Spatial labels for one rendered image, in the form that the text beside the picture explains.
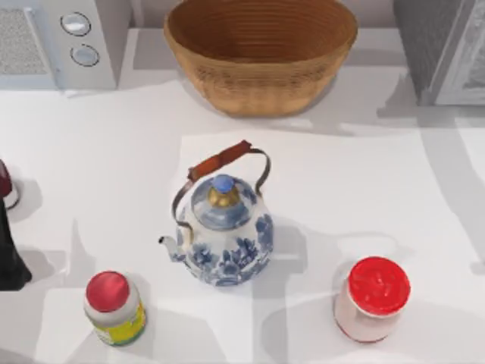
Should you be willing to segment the round white microwave knob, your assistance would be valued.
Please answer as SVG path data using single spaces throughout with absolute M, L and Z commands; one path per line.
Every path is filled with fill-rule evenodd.
M 85 36 L 92 27 L 89 18 L 80 12 L 61 16 L 60 23 L 62 29 L 72 36 Z
M 90 45 L 82 44 L 70 49 L 70 58 L 82 67 L 94 67 L 99 63 L 98 51 Z

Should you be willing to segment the dark red bottle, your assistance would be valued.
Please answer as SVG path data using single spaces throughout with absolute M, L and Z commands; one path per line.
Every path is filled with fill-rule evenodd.
M 17 188 L 11 179 L 5 163 L 0 159 L 0 196 L 3 198 L 5 208 L 14 208 L 20 199 Z

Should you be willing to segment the blue and white teapot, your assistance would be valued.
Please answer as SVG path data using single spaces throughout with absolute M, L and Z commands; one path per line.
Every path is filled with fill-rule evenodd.
M 271 160 L 265 160 L 254 185 L 219 172 L 248 154 L 264 151 L 243 140 L 191 167 L 171 203 L 176 233 L 158 241 L 172 262 L 184 264 L 193 277 L 215 287 L 252 280 L 274 250 L 274 221 L 261 191 Z

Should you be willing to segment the pale microwave oven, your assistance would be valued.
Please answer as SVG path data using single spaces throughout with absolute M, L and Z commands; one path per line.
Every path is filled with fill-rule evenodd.
M 90 20 L 85 36 L 62 29 L 73 12 Z M 132 13 L 130 0 L 0 0 L 0 90 L 116 89 Z M 71 60 L 82 44 L 98 51 L 96 66 Z

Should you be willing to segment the red-lidded white jar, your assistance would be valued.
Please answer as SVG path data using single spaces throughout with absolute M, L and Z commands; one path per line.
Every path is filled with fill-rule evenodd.
M 376 343 L 392 333 L 410 293 L 408 276 L 397 263 L 366 257 L 352 266 L 336 296 L 335 322 L 352 340 Z

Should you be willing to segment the red-lidded yellow label jar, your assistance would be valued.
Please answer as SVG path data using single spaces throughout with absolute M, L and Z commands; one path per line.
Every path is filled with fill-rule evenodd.
M 133 281 L 117 271 L 90 278 L 83 309 L 104 343 L 122 347 L 134 342 L 146 327 L 146 309 Z

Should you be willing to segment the woven brown basket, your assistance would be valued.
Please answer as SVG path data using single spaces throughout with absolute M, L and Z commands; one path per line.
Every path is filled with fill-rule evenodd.
M 358 35 L 340 0 L 182 0 L 164 36 L 179 66 L 215 109 L 280 117 L 328 87 Z

